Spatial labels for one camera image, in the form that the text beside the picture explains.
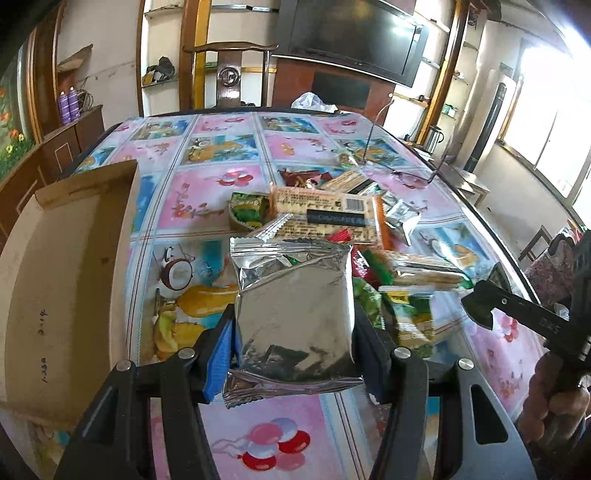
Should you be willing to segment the person's right hand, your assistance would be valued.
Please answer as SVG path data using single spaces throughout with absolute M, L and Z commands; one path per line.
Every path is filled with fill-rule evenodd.
M 553 393 L 562 365 L 562 360 L 551 352 L 536 364 L 517 422 L 525 444 L 536 443 L 546 450 L 566 447 L 590 415 L 590 392 L 585 384 Z

